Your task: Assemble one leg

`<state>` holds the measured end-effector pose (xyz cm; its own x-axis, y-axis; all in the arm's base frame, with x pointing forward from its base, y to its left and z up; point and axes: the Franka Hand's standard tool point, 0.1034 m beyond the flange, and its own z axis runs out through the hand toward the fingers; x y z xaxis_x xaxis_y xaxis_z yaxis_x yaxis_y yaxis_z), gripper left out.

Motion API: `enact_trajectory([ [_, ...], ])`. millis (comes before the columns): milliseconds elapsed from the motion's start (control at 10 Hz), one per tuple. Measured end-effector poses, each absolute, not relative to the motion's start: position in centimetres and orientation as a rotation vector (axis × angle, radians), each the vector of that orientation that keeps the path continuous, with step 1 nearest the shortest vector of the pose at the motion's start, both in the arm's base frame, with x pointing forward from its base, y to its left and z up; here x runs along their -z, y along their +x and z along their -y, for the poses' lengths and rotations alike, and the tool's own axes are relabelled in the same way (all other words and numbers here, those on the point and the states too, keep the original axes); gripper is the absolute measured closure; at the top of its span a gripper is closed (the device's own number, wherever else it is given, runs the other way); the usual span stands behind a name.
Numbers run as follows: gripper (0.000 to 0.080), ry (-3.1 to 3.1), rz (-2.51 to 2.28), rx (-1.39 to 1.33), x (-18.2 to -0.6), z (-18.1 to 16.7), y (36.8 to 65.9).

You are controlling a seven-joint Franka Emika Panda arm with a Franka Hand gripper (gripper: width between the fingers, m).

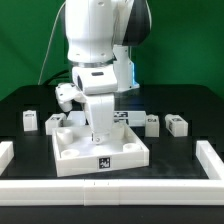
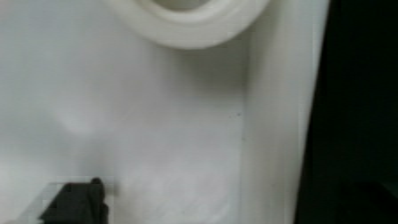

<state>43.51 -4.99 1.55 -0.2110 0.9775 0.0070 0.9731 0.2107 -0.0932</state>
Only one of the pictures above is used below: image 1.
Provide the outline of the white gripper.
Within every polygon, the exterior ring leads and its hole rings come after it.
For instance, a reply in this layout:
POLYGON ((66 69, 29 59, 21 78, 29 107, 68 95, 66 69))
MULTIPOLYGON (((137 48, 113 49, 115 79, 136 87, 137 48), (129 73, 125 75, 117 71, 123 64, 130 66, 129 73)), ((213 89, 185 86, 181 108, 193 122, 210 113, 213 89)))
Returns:
POLYGON ((113 125, 114 93, 118 82, 112 65, 98 68, 72 68, 72 79, 80 91, 80 100, 92 131, 92 142, 101 144, 113 125))

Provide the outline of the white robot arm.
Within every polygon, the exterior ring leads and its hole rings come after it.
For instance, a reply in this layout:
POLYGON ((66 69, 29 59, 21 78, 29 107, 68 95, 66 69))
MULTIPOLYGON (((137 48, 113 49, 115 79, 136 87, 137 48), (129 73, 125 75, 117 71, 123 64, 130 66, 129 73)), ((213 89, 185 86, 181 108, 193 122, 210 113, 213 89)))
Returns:
POLYGON ((66 0, 65 31, 72 80, 99 144, 113 125, 114 93, 118 81, 114 71, 115 46, 137 46, 152 25, 147 0, 66 0))

